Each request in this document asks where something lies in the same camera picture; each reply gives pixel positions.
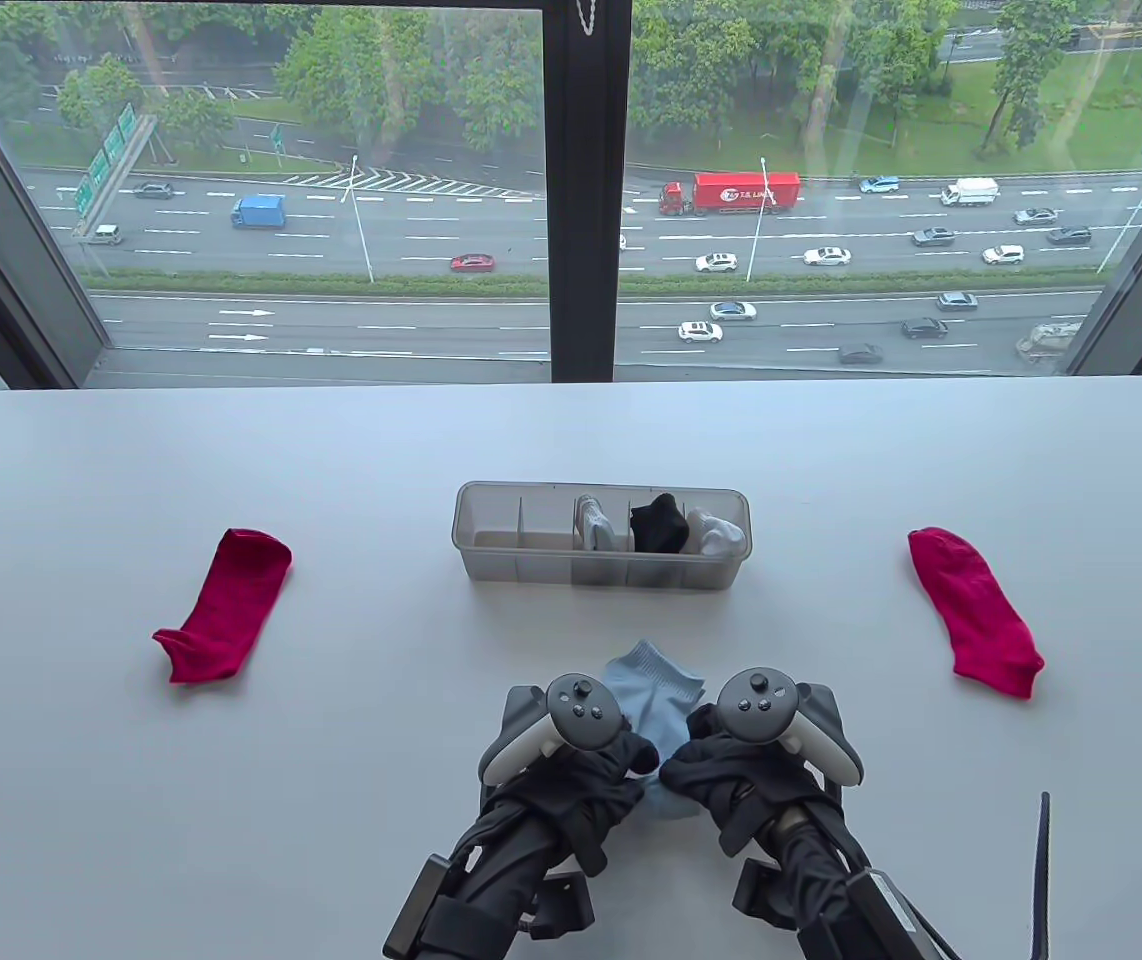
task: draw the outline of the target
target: sock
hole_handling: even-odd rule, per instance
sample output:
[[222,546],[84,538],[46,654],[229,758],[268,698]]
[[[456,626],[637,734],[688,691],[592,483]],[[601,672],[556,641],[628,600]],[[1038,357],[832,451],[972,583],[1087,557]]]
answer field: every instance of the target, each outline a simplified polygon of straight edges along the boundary
[[691,534],[671,493],[662,493],[648,507],[632,508],[629,530],[634,531],[635,552],[682,552]]
[[268,620],[291,550],[257,530],[227,530],[215,548],[198,604],[179,630],[154,640],[172,661],[172,684],[210,684],[236,675]]
[[1046,660],[1034,635],[972,544],[940,527],[909,534],[909,554],[923,589],[949,630],[954,672],[1022,700]]
[[576,499],[576,532],[580,535],[581,550],[618,550],[616,527],[602,511],[597,498],[584,494]]
[[[634,731],[656,744],[661,763],[691,740],[686,716],[703,696],[703,680],[681,669],[648,640],[640,640],[629,653],[608,663],[602,681]],[[694,817],[702,809],[694,800],[675,794],[654,773],[644,780],[648,791],[638,807],[652,817]]]
[[718,521],[702,507],[691,507],[686,511],[686,525],[691,535],[682,552],[698,552],[702,557],[731,559],[743,554],[743,530],[730,521]]

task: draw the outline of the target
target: clear plastic container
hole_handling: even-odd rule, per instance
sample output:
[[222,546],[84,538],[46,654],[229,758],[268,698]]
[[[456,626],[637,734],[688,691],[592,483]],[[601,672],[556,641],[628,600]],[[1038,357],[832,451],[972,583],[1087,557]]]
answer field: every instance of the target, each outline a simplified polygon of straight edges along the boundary
[[[629,515],[671,493],[682,516],[702,507],[743,531],[735,557],[633,552]],[[627,550],[577,549],[576,500],[597,498]],[[617,484],[508,484],[474,481],[460,487],[451,540],[472,580],[517,584],[637,586],[667,590],[726,590],[753,552],[749,502],[735,490]]]

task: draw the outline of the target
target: white truck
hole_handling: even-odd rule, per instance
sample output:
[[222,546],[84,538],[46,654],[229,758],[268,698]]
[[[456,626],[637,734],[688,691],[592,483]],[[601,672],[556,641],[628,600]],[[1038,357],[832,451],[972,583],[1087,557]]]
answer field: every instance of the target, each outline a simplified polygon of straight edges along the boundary
[[1031,364],[1059,360],[1069,352],[1069,344],[1073,342],[1080,329],[1079,320],[1071,324],[1038,324],[1029,330],[1028,337],[1015,344],[1015,353]]
[[990,205],[997,196],[997,180],[988,177],[964,177],[940,191],[943,205]]

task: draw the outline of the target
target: road sign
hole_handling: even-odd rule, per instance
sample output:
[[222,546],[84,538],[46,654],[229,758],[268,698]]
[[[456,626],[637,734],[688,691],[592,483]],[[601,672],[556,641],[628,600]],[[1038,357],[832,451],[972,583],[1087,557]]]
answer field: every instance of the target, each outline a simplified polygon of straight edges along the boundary
[[104,155],[104,151],[97,152],[97,154],[91,159],[91,183],[95,184],[95,188],[99,189],[100,185],[108,179],[108,160]]
[[73,200],[78,205],[78,216],[87,216],[87,210],[91,209],[91,201],[95,200],[95,189],[91,187],[91,180],[88,180],[86,177],[82,178],[82,181],[78,184]]
[[118,131],[114,127],[108,131],[108,137],[104,138],[104,152],[105,156],[108,156],[108,162],[111,164],[118,163],[118,158],[122,156],[122,151],[126,148],[126,143],[122,143],[122,134]]
[[136,108],[131,104],[127,104],[122,115],[118,116],[118,129],[122,131],[123,140],[130,140],[131,134],[136,132]]

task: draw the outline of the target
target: red sock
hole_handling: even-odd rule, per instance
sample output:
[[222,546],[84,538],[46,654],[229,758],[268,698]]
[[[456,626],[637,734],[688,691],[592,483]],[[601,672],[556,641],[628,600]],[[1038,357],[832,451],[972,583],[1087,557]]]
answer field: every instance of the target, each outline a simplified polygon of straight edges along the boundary
[[911,532],[909,554],[949,630],[954,672],[1007,696],[1031,699],[1034,677],[1046,662],[984,558],[967,541],[938,526]]
[[154,634],[172,661],[172,684],[210,684],[236,675],[290,567],[291,550],[268,534],[225,531],[184,627]]

